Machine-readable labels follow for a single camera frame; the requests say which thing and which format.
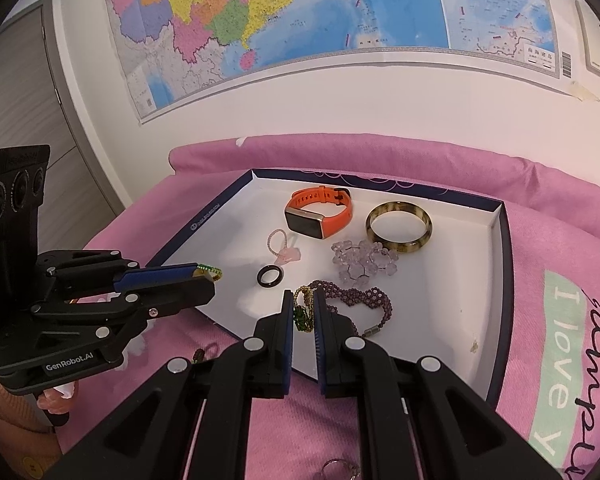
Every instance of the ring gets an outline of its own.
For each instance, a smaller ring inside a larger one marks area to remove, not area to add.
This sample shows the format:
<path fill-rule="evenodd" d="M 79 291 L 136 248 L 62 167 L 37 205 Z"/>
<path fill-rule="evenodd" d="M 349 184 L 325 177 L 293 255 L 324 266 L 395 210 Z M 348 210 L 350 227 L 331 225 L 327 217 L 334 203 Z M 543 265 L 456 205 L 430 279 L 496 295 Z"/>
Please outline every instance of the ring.
<path fill-rule="evenodd" d="M 342 465 L 344 465 L 344 467 L 349 469 L 349 474 L 351 475 L 350 480 L 356 480 L 356 478 L 358 478 L 360 476 L 360 468 L 356 464 L 354 464 L 353 462 L 350 462 L 349 460 L 345 460 L 344 458 L 333 458 L 333 459 L 325 462 L 324 465 L 322 466 L 322 469 L 320 469 L 320 478 L 322 480 L 327 479 L 327 477 L 324 475 L 324 470 L 327 469 L 327 467 L 330 466 L 331 464 L 335 464 L 335 463 L 341 463 Z"/>
<path fill-rule="evenodd" d="M 273 280 L 272 282 L 263 282 L 262 277 L 270 270 L 277 270 L 278 277 L 275 280 Z M 258 273 L 258 285 L 263 286 L 264 288 L 271 288 L 272 286 L 276 286 L 278 283 L 280 283 L 282 281 L 282 278 L 284 277 L 284 275 L 285 275 L 285 271 L 282 270 L 282 267 L 279 267 L 277 265 L 264 266 L 260 269 L 260 272 Z"/>
<path fill-rule="evenodd" d="M 416 215 L 420 220 L 422 220 L 427 231 L 420 238 L 417 240 L 412 240 L 411 242 L 392 242 L 391 240 L 385 240 L 374 232 L 374 230 L 371 228 L 371 224 L 380 215 L 389 213 L 391 211 L 403 211 L 405 213 Z M 417 251 L 429 241 L 432 231 L 433 225 L 427 212 L 424 211 L 423 208 L 409 202 L 387 202 L 381 204 L 373 209 L 371 213 L 369 213 L 369 216 L 366 217 L 366 237 L 369 239 L 369 241 L 380 242 L 382 247 L 387 248 L 390 251 L 397 251 L 399 253 L 413 253 Z"/>

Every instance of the yellow button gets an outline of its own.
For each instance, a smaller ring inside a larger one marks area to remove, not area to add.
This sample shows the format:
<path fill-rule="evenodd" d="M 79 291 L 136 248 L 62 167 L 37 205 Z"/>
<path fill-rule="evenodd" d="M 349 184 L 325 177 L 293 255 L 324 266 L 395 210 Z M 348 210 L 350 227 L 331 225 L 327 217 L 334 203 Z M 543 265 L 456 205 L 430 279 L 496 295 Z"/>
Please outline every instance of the yellow button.
<path fill-rule="evenodd" d="M 42 471 L 40 464 L 33 460 L 30 456 L 26 456 L 22 459 L 22 465 L 24 466 L 24 471 L 26 471 L 30 477 L 35 478 L 36 480 L 40 480 L 42 475 L 45 473 Z"/>

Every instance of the barcode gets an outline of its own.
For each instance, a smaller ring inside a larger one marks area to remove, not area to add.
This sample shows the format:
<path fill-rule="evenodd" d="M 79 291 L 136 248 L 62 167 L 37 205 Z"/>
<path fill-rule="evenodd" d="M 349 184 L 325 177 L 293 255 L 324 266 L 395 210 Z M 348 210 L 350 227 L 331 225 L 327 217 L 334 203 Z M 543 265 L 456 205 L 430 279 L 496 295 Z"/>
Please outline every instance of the barcode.
<path fill-rule="evenodd" d="M 562 53 L 562 75 L 571 78 L 571 56 L 566 52 Z"/>

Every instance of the gray wooden door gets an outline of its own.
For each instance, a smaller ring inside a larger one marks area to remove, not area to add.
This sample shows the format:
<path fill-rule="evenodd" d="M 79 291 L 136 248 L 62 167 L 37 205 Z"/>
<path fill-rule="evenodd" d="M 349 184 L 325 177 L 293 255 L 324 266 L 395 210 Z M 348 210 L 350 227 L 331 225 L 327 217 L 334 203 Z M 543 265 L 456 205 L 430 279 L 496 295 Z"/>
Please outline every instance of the gray wooden door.
<path fill-rule="evenodd" d="M 115 214 L 76 148 L 49 69 L 42 8 L 0 33 L 0 148 L 49 144 L 38 250 L 81 249 Z"/>

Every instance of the silver ring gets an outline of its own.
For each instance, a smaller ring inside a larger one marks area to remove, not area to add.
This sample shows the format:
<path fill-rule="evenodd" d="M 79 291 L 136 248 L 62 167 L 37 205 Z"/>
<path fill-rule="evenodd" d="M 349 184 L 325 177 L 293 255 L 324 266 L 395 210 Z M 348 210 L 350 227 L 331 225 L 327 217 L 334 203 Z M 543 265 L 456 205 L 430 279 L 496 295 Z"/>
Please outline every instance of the silver ring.
<path fill-rule="evenodd" d="M 351 475 L 349 480 L 356 480 L 356 478 L 360 476 L 360 467 L 357 464 L 354 464 L 353 462 L 350 462 L 344 458 L 332 458 L 331 460 L 325 462 L 322 466 L 322 469 L 320 469 L 320 478 L 322 480 L 327 480 L 327 477 L 324 475 L 324 470 L 327 469 L 327 467 L 331 464 L 335 463 L 344 464 L 344 466 L 349 469 L 349 473 Z"/>

